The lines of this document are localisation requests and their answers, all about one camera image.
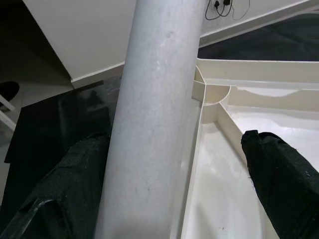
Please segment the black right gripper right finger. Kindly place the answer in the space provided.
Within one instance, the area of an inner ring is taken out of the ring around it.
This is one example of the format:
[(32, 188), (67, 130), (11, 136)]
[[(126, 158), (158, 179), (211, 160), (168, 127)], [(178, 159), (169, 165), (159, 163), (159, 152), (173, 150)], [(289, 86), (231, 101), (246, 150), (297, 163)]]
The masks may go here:
[(281, 239), (319, 237), (319, 173), (293, 147), (271, 132), (241, 138), (257, 196)]

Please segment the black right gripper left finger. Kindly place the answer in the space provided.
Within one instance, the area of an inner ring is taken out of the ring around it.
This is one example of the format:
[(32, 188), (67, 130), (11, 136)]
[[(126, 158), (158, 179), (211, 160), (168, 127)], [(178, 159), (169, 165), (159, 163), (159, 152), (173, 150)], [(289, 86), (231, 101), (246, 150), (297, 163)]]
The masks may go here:
[(92, 239), (110, 136), (75, 143), (34, 187), (2, 232), (4, 239)]

